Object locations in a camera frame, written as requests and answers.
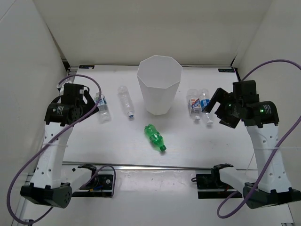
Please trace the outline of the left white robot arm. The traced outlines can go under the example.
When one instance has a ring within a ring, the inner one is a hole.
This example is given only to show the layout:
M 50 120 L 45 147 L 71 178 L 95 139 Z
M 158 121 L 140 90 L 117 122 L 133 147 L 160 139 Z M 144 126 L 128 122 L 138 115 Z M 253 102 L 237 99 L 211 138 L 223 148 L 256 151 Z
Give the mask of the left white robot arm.
M 47 108 L 45 116 L 45 151 L 28 185 L 22 186 L 20 194 L 34 204 L 66 208 L 73 192 L 83 185 L 94 188 L 99 177 L 96 167 L 81 165 L 61 175 L 63 157 L 73 127 L 71 124 L 95 106 L 84 85 L 66 83 L 62 95 Z

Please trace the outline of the green plastic bottle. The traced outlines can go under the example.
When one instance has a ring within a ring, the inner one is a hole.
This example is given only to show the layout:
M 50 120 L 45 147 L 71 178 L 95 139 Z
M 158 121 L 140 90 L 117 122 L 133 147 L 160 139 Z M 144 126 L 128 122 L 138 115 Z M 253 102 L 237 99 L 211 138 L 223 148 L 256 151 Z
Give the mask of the green plastic bottle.
M 148 124 L 147 126 L 145 126 L 144 133 L 154 148 L 160 150 L 161 152 L 164 152 L 166 150 L 163 137 L 157 131 L 154 125 Z

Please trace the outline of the long clear plastic bottle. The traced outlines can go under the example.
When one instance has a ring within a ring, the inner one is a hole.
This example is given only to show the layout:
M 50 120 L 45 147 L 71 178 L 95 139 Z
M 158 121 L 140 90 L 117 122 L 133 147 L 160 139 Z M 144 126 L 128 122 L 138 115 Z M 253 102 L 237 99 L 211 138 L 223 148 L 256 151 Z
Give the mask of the long clear plastic bottle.
M 134 104 L 126 86 L 120 86 L 118 88 L 118 97 L 124 114 L 129 119 L 133 119 L 135 113 Z

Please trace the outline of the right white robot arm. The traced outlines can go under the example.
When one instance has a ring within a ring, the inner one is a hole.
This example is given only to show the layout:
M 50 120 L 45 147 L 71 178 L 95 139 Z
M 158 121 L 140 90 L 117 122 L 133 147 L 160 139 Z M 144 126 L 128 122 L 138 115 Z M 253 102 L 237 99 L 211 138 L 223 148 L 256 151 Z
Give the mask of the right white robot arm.
M 292 187 L 278 150 L 284 139 L 278 138 L 276 105 L 260 101 L 254 80 L 234 82 L 230 93 L 218 88 L 203 112 L 211 112 L 216 103 L 220 104 L 215 112 L 220 124 L 234 129 L 244 123 L 253 144 L 258 178 L 253 182 L 234 166 L 220 164 L 211 168 L 211 178 L 205 183 L 216 188 L 228 184 L 242 194 L 251 209 L 300 201 L 301 193 Z

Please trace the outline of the clear bottle blue label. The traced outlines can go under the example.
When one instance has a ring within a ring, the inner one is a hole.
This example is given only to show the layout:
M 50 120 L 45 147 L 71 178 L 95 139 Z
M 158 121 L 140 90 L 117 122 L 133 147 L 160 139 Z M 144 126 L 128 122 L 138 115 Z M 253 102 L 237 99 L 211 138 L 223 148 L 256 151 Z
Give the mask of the clear bottle blue label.
M 203 111 L 210 101 L 210 95 L 207 89 L 199 90 L 199 99 L 201 110 Z M 210 113 L 201 112 L 201 118 L 208 128 L 212 127 L 213 117 Z
M 98 102 L 98 109 L 99 109 L 99 121 L 100 123 L 107 123 L 107 122 L 110 122 L 111 121 L 111 115 L 110 115 L 110 111 L 109 111 L 109 108 L 108 108 L 108 105 L 107 105 L 107 101 L 106 101 L 106 98 L 103 94 L 101 94 L 101 97 L 99 97 L 99 92 L 97 92 L 95 94 L 95 102 Z

